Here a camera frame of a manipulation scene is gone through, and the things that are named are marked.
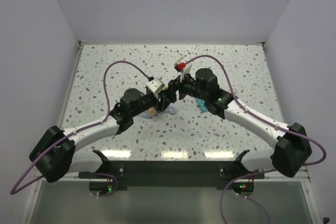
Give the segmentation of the beige cube socket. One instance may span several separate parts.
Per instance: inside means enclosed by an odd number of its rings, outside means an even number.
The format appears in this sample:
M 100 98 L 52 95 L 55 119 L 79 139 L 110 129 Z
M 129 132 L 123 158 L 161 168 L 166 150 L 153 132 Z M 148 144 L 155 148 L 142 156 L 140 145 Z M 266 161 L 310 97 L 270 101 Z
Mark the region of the beige cube socket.
M 148 116 L 154 116 L 154 115 L 156 115 L 157 110 L 156 110 L 156 108 L 151 107 L 148 110 L 146 110 L 146 113 L 147 113 Z

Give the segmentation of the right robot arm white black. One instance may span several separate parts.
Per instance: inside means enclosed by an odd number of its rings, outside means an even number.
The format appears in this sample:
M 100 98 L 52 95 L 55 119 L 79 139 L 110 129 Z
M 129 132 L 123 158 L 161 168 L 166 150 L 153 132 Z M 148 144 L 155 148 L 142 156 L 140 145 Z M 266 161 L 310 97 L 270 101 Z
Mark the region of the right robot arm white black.
M 197 70 L 194 78 L 190 74 L 177 77 L 169 82 L 167 91 L 174 99 L 182 100 L 188 95 L 203 100 L 212 115 L 244 127 L 269 145 L 266 150 L 245 150 L 238 155 L 234 173 L 239 178 L 266 169 L 294 177 L 312 154 L 302 125 L 288 125 L 250 108 L 220 88 L 211 69 Z

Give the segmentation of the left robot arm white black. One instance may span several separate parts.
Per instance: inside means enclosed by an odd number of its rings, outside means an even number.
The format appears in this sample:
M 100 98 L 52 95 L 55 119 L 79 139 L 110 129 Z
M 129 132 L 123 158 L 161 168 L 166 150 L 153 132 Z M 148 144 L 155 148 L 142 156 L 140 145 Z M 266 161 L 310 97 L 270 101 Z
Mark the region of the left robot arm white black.
M 158 94 L 146 89 L 129 88 L 105 117 L 80 127 L 62 130 L 50 127 L 29 155 L 29 160 L 42 176 L 53 183 L 70 172 L 77 151 L 109 136 L 125 132 L 133 125 L 133 118 L 150 108 L 165 110 L 176 101 L 176 89 L 166 88 Z

